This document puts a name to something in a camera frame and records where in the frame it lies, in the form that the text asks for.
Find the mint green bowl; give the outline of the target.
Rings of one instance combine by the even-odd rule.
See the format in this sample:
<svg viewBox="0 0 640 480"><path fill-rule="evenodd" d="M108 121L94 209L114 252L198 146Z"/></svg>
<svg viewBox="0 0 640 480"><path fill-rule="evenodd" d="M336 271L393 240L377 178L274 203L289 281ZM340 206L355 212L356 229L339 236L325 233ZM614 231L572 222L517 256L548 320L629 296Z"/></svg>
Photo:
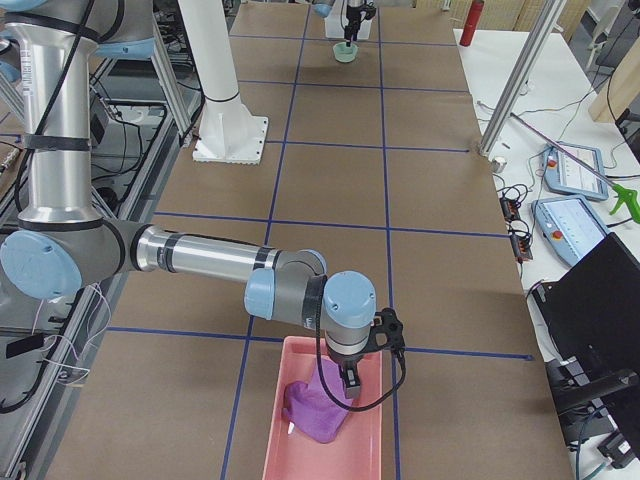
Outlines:
<svg viewBox="0 0 640 480"><path fill-rule="evenodd" d="M358 46L354 42L338 42L332 47L334 58L339 63L351 63L356 59Z"/></svg>

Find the purple microfibre cloth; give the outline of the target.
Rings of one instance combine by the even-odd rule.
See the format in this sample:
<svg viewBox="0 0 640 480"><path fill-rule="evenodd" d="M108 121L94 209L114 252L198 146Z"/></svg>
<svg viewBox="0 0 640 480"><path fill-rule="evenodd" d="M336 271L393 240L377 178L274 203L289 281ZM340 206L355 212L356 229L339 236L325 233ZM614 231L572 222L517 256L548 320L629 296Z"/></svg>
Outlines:
<svg viewBox="0 0 640 480"><path fill-rule="evenodd" d="M298 380L285 387L282 417L316 442L333 442L348 414L325 392L317 365L308 381Z"/></svg>

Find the clear plastic storage box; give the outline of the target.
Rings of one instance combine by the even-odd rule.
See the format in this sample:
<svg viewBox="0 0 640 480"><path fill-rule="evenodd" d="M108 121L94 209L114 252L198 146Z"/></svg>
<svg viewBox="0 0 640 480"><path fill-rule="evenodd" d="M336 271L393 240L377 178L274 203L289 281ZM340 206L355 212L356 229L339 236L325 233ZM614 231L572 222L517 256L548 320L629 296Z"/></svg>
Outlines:
<svg viewBox="0 0 640 480"><path fill-rule="evenodd" d="M372 19L363 19L358 31L358 40L368 40L372 29ZM336 0L329 13L324 19L325 36L330 39L343 39L344 28L348 24L347 19L347 2Z"/></svg>

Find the pink plastic tray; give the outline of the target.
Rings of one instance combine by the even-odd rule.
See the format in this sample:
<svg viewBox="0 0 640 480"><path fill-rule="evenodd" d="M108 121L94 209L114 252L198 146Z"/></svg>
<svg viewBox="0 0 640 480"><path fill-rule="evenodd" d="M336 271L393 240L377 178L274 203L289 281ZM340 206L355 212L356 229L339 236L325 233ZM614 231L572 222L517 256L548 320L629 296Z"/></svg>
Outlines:
<svg viewBox="0 0 640 480"><path fill-rule="evenodd" d="M382 475L382 408L348 413L336 438L321 443L289 418L286 388L317 375L311 337L289 336L282 347L264 479L379 479Z"/></svg>

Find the red metal bottle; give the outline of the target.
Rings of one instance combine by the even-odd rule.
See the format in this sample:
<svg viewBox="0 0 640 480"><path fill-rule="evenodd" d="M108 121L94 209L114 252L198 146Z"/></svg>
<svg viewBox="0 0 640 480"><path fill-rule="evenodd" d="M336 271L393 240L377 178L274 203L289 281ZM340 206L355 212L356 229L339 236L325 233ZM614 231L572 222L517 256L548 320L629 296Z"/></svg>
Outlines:
<svg viewBox="0 0 640 480"><path fill-rule="evenodd" d="M485 2L483 0L472 0L464 22L459 45L468 47L471 45L475 31L479 24Z"/></svg>

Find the black laptop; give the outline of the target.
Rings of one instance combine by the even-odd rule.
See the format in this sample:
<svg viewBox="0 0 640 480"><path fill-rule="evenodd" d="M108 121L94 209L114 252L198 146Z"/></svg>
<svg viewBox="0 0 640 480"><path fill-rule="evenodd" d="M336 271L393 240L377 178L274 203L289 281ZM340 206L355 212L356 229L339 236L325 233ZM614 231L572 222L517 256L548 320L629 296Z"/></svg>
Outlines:
<svg viewBox="0 0 640 480"><path fill-rule="evenodd" d="M639 370L639 261L608 234L564 276L533 289L556 349L595 369Z"/></svg>

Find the far teach pendant tablet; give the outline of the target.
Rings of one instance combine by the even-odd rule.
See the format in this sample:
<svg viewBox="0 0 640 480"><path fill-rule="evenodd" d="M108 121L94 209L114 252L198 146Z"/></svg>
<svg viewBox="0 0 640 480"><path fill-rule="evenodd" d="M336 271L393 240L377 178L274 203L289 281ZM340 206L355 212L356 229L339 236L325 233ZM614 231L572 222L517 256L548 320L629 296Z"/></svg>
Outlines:
<svg viewBox="0 0 640 480"><path fill-rule="evenodd" d="M594 147L560 143L585 163L604 173L601 151ZM608 186L589 171L568 158L554 147L541 154L543 178L548 189L558 194L581 194L592 201L604 201L609 197Z"/></svg>

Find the teach pendant tablet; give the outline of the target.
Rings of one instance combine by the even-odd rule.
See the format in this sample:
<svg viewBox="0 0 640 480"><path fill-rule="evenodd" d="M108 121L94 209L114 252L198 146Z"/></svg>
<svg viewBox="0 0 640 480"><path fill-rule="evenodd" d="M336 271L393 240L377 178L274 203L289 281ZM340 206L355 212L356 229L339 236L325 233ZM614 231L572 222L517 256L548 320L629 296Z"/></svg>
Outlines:
<svg viewBox="0 0 640 480"><path fill-rule="evenodd" d="M594 147L560 143L585 163L604 173L601 151ZM568 158L554 147L541 154L543 178L548 189L558 194L581 194L592 201L604 201L609 197L608 186L589 171Z"/></svg>
<svg viewBox="0 0 640 480"><path fill-rule="evenodd" d="M531 210L543 237L570 267L610 233L589 201L580 194L537 200Z"/></svg>

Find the near teach pendant tablet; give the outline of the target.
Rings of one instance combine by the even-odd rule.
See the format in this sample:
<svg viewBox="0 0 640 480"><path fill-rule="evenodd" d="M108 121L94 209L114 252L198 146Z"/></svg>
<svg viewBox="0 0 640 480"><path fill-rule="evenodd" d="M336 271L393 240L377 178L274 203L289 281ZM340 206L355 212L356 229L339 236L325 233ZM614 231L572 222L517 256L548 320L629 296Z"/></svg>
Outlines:
<svg viewBox="0 0 640 480"><path fill-rule="evenodd" d="M580 194L537 200L531 210L543 237L570 267L610 233L589 201Z"/></svg>

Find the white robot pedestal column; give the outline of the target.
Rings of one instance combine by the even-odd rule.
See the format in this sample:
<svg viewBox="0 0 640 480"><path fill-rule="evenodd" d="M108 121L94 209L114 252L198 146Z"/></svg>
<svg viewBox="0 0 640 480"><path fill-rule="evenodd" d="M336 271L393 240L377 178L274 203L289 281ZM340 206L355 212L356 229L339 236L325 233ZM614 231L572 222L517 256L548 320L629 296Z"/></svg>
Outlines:
<svg viewBox="0 0 640 480"><path fill-rule="evenodd" d="M223 5L206 0L178 5L205 99L193 159L256 165L269 120L252 115L241 99Z"/></svg>

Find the aluminium frame post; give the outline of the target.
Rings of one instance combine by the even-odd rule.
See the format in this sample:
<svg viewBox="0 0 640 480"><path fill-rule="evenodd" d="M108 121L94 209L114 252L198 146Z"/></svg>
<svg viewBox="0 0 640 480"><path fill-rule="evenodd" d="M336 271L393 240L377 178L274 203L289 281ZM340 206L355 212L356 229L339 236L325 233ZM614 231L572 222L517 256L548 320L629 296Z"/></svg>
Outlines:
<svg viewBox="0 0 640 480"><path fill-rule="evenodd" d="M554 30L565 5L565 0L546 0L544 2L479 142L478 152L480 155L487 157L498 141L499 135L513 111L516 100L520 96L520 92L528 80L548 37Z"/></svg>

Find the green handled reach grabber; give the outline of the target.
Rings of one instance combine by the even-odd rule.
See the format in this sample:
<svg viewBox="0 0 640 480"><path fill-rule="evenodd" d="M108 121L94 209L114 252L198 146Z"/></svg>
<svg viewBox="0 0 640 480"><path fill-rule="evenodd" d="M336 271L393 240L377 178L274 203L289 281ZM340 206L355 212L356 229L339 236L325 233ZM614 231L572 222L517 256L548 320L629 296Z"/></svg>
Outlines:
<svg viewBox="0 0 640 480"><path fill-rule="evenodd" d="M551 139L546 134L544 134L543 132L541 132L531 124L524 121L520 116L516 115L515 113L510 113L509 116L514 120L516 120L520 125L524 126L526 129L528 129L529 131L531 131L532 133L534 133L535 135L543 139L547 144L551 145L558 151L564 153L568 158L576 162L582 168L589 171L593 176L597 177L602 182L606 183L617 194L616 204L614 208L610 211L611 215L615 214L621 208L622 205L625 205L627 207L627 210L629 211L631 219L636 224L640 222L639 203L637 200L638 192L636 190L625 188L621 184L615 183L613 180L609 179L605 174L600 173L595 168L592 168L589 164L585 163L578 156L574 155L572 152L567 150L560 143Z"/></svg>

